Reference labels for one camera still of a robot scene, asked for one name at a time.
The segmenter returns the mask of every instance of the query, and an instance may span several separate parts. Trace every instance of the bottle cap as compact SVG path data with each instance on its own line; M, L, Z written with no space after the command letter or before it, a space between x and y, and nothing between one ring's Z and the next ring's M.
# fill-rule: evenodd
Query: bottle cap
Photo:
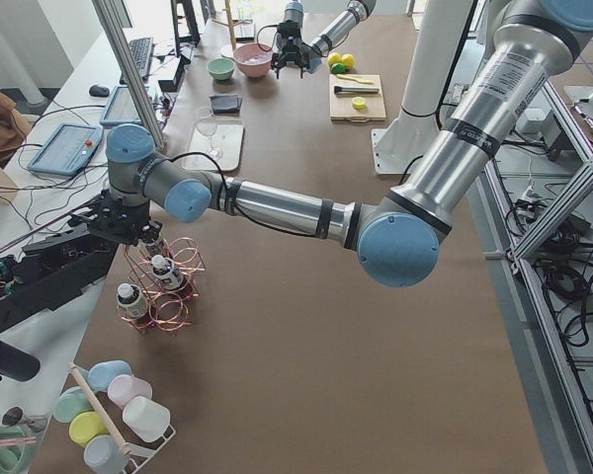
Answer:
M117 294L121 298L131 298L131 296L134 294L134 288L132 288L131 284L129 283L121 283L117 288Z
M154 255L151 258L151 265L158 270L163 270L167 268L167 261L162 255Z

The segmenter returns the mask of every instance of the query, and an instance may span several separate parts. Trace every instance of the wine glass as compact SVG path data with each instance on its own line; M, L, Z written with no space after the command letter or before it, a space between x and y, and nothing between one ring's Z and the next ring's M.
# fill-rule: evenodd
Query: wine glass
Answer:
M217 131L217 118L211 107L200 107L196 110L196 129L209 139L209 151L207 152L213 160L222 157L222 151L213 145L213 136Z

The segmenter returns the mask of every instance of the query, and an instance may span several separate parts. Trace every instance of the lemon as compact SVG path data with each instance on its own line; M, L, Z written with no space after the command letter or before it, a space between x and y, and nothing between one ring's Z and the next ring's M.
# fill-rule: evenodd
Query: lemon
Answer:
M345 74L347 69L345 68L345 64L343 64L342 62L337 62L332 66L331 70L332 74Z
M349 70L356 65L356 58L353 54L347 53L341 56L340 62L342 62L347 70Z
M352 107L357 111L367 108L367 99L364 97L355 97L352 99Z
M329 67L333 66L337 62L342 62L343 56L340 55L340 52L332 52L329 56L327 56L327 64Z

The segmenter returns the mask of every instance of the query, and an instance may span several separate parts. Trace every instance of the small white box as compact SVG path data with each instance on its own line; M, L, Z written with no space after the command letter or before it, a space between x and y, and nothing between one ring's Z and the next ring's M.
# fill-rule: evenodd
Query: small white box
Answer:
M516 122L516 130L524 135L536 135L541 131L541 127L546 118L547 114L543 109L525 109Z

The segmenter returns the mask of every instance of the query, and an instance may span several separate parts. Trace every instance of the tray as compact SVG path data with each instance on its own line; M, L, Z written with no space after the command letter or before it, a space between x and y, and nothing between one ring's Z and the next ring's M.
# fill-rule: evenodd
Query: tray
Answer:
M347 120L354 122L366 122L372 120L386 120L384 109L384 96L382 95L382 84L378 74L349 74L353 77L371 79L374 84L358 84L354 81L340 79L334 74L329 75L329 116L332 120ZM352 107L352 99L360 94L348 94L337 96L334 94L334 86L355 86L355 87L378 87L378 94L364 96L367 99L367 107L357 111Z
M217 164L223 171L233 171L239 166L241 145L244 139L244 122L239 118L217 118L217 132L213 136L213 145L223 155ZM209 139L194 127L187 151L209 151ZM182 168L194 171L216 171L215 165L204 156L188 156L183 159Z

